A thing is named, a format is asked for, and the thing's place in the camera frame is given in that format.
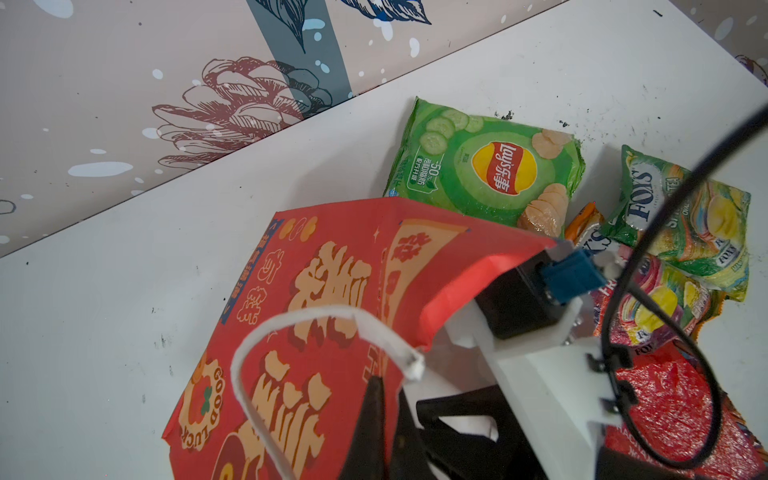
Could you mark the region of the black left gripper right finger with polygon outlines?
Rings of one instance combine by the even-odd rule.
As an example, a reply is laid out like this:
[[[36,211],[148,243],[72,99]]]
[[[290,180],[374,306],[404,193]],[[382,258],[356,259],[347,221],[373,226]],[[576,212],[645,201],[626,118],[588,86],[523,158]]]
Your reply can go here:
[[[388,466],[390,480],[436,480],[405,395],[398,395],[398,419]]]

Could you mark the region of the green chips bag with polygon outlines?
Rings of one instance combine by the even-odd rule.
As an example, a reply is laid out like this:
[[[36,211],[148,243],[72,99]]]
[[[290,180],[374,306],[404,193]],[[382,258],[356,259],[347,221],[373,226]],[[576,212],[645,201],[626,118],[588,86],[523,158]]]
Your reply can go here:
[[[416,99],[384,194],[559,238],[584,171],[569,133]]]

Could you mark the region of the red snack bag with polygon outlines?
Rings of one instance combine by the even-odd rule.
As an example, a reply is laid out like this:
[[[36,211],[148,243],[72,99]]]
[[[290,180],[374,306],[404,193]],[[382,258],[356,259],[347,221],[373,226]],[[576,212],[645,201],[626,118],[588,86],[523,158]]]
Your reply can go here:
[[[635,359],[634,367],[617,373],[629,382],[638,404],[632,420],[651,448],[670,460],[696,454],[707,437],[712,417],[709,386],[698,363],[671,342]],[[693,470],[679,470],[686,479],[765,479],[767,452],[746,426],[726,393],[717,445]]]

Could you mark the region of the green yellow candy packet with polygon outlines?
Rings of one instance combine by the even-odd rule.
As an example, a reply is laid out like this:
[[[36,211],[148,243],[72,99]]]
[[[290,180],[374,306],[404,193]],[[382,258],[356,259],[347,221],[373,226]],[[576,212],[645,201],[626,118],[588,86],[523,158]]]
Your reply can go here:
[[[628,145],[621,154],[619,203],[601,233],[634,247],[691,171]],[[670,214],[648,253],[743,301],[749,283],[750,203],[750,193],[707,180]]]

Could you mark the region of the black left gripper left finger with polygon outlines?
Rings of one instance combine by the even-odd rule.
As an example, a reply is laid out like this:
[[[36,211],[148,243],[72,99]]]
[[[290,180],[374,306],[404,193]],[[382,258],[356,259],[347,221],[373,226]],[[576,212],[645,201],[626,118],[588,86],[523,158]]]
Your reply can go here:
[[[385,394],[381,377],[372,377],[363,396],[354,435],[339,479],[386,478]]]

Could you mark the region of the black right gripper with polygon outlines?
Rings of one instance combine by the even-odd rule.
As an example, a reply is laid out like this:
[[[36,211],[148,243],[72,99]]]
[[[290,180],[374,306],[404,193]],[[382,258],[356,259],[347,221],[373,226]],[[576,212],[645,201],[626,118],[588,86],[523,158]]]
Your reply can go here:
[[[546,474],[499,386],[419,400],[427,458],[451,479],[544,479]],[[488,417],[498,438],[461,433],[445,417]]]

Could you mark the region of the red paper gift bag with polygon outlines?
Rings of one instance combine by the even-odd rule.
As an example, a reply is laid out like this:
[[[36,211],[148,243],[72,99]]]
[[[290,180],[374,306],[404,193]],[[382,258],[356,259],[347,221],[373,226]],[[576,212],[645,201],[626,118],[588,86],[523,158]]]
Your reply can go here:
[[[370,379],[392,442],[404,377],[382,349],[445,322],[554,240],[403,198],[277,213],[164,431],[177,479],[275,479],[246,409],[299,479],[335,479]]]

